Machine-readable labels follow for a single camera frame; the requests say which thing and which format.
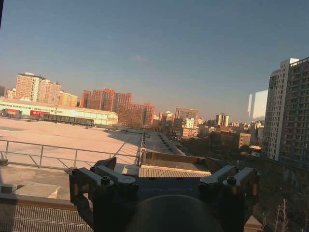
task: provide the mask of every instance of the metal grate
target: metal grate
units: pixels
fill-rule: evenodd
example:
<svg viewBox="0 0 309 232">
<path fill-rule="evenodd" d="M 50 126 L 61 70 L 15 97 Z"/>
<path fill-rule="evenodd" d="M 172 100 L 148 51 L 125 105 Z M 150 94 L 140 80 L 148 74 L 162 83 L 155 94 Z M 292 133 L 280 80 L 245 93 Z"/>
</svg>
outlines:
<svg viewBox="0 0 309 232">
<path fill-rule="evenodd" d="M 1 232 L 92 232 L 77 211 L 0 203 Z"/>
</svg>

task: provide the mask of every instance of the corrugated metal roof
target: corrugated metal roof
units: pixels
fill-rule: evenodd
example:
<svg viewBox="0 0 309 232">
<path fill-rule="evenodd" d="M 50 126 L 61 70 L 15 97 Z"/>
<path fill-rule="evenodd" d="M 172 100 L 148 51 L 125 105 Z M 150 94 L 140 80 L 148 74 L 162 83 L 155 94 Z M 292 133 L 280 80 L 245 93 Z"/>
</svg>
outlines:
<svg viewBox="0 0 309 232">
<path fill-rule="evenodd" d="M 204 177 L 210 172 L 196 172 L 191 170 L 173 170 L 170 168 L 140 167 L 139 177 Z"/>
</svg>

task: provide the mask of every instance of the metal railing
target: metal railing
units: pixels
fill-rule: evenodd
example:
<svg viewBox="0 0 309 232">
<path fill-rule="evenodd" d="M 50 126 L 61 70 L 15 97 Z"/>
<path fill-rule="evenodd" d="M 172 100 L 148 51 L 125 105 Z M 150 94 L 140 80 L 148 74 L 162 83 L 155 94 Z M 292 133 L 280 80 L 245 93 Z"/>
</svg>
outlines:
<svg viewBox="0 0 309 232">
<path fill-rule="evenodd" d="M 77 148 L 72 148 L 72 147 L 63 147 L 63 146 L 53 146 L 53 145 L 43 145 L 43 144 L 34 144 L 34 143 L 26 143 L 26 142 L 17 142 L 17 141 L 10 141 L 10 140 L 2 140 L 0 139 L 0 142 L 5 142 L 5 151 L 0 150 L 1 154 L 1 159 L 8 159 L 10 164 L 18 164 L 18 165 L 25 165 L 25 166 L 33 166 L 33 167 L 38 167 L 38 168 L 51 168 L 51 169 L 59 169 L 59 170 L 66 170 L 70 167 L 77 167 L 77 163 L 81 162 L 82 164 L 80 165 L 81 167 L 84 167 L 84 164 L 88 166 L 93 166 L 98 160 L 102 159 L 108 159 L 111 157 L 127 157 L 127 158 L 135 158 L 139 161 L 140 155 L 139 153 L 137 155 L 126 155 L 126 154 L 118 154 L 118 153 L 110 153 L 110 152 L 104 152 L 104 151 L 94 151 L 94 150 L 87 150 L 87 149 L 77 149 Z M 10 145 L 11 144 L 19 144 L 19 145 L 34 145 L 38 146 L 40 148 L 40 152 L 38 155 L 34 154 L 27 154 L 27 153 L 22 153 L 22 152 L 16 152 L 16 151 L 10 151 Z M 57 156 L 47 156 L 44 155 L 44 152 L 46 152 L 46 148 L 60 148 L 60 149 L 66 149 L 66 150 L 71 150 L 75 151 L 74 153 L 74 158 L 69 159 L 69 158 L 64 158 L 64 157 L 57 157 Z M 85 159 L 79 159 L 78 156 L 83 156 L 80 154 L 81 152 L 90 152 L 92 155 L 95 153 L 97 154 L 97 159 L 96 160 L 85 160 Z M 23 158 L 28 157 L 30 161 L 29 162 L 23 162 L 23 161 L 12 161 L 13 160 L 13 155 L 17 155 L 15 159 L 18 159 L 18 156 L 22 156 Z M 52 162 L 56 161 L 58 165 L 46 165 L 43 163 L 44 159 L 49 159 Z"/>
<path fill-rule="evenodd" d="M 139 146 L 138 151 L 137 151 L 137 159 L 136 159 L 136 163 L 135 163 L 137 166 L 140 166 L 141 155 L 142 155 L 142 153 L 144 151 L 143 148 L 145 148 L 145 147 L 146 147 L 145 133 L 143 133 L 141 135 L 140 146 Z"/>
</svg>

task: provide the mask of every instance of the blue sky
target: blue sky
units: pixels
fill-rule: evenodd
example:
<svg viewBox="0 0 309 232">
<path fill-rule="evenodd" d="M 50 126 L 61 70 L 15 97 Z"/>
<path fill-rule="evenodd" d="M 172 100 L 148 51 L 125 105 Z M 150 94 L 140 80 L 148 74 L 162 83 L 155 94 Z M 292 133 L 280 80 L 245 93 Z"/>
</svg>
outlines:
<svg viewBox="0 0 309 232">
<path fill-rule="evenodd" d="M 109 87 L 159 111 L 246 119 L 281 61 L 309 56 L 309 1 L 5 0 L 0 85 L 33 72 L 78 96 Z"/>
</svg>

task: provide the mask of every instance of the white low building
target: white low building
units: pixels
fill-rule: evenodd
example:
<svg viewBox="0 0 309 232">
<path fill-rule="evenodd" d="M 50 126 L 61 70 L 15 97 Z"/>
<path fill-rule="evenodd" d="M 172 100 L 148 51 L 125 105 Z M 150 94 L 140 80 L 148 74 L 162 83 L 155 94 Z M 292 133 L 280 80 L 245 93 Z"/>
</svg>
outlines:
<svg viewBox="0 0 309 232">
<path fill-rule="evenodd" d="M 44 115 L 57 115 L 83 118 L 93 124 L 114 125 L 118 123 L 118 114 L 110 111 L 84 109 L 62 105 L 45 104 L 32 101 L 0 98 L 0 111 L 3 109 L 20 110 L 23 116 L 43 118 Z"/>
</svg>

